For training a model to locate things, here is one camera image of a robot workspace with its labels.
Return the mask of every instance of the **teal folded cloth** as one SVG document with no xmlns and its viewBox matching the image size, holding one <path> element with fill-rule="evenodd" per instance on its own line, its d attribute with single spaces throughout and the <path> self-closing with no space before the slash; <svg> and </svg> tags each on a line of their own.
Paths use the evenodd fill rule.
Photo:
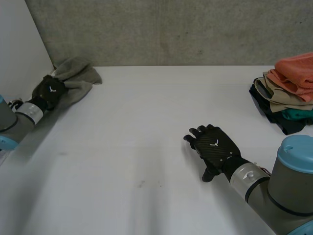
<svg viewBox="0 0 313 235">
<path fill-rule="evenodd" d="M 313 110 L 285 109 L 282 111 L 283 117 L 288 120 L 298 121 L 305 118 L 313 120 Z"/>
</svg>

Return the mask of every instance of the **cable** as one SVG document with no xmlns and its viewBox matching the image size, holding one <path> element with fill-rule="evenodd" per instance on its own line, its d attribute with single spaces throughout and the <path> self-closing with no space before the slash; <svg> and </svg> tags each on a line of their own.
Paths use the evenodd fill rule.
<svg viewBox="0 0 313 235">
<path fill-rule="evenodd" d="M 264 167 L 260 167 L 262 171 L 264 171 L 267 175 L 271 176 L 272 174 Z"/>
</svg>

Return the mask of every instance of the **white wall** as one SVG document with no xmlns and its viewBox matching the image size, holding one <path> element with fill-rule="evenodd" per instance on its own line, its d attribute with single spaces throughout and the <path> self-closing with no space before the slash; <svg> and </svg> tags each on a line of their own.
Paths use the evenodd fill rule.
<svg viewBox="0 0 313 235">
<path fill-rule="evenodd" d="M 27 100 L 43 76 L 52 70 L 52 63 L 24 0 L 0 0 L 0 95 L 6 101 L 18 97 Z M 38 138 L 44 139 L 45 132 L 41 133 Z M 28 149 L 32 142 L 25 143 Z M 20 150 L 21 159 L 25 160 L 29 154 L 25 148 Z M 35 185 L 34 181 L 40 176 L 29 169 L 26 162 L 7 165 L 4 162 L 0 174 L 0 234 L 20 235 L 33 205 L 28 199 L 34 190 L 27 188 L 25 182 Z"/>
<path fill-rule="evenodd" d="M 23 0 L 0 0 L 0 94 L 28 99 L 52 63 Z"/>
</svg>

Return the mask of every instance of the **white tabletop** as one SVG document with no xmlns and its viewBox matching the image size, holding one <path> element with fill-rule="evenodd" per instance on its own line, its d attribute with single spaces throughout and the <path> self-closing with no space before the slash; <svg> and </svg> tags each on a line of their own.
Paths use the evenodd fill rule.
<svg viewBox="0 0 313 235">
<path fill-rule="evenodd" d="M 273 234 L 224 175 L 201 181 L 205 164 L 182 139 L 219 126 L 271 171 L 286 136 L 248 92 L 270 68 L 97 68 L 103 85 L 52 129 L 39 125 L 0 167 L 0 233 Z"/>
</svg>

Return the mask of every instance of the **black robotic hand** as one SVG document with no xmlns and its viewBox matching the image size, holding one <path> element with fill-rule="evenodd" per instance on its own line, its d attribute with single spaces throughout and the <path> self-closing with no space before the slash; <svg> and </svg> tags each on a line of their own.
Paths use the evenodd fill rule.
<svg viewBox="0 0 313 235">
<path fill-rule="evenodd" d="M 222 172 L 222 166 L 229 157 L 240 157 L 240 150 L 236 144 L 219 127 L 212 125 L 199 126 L 189 129 L 191 135 L 184 137 L 195 149 L 206 164 L 206 170 L 202 176 L 204 182 L 210 182 L 214 176 Z"/>
</svg>

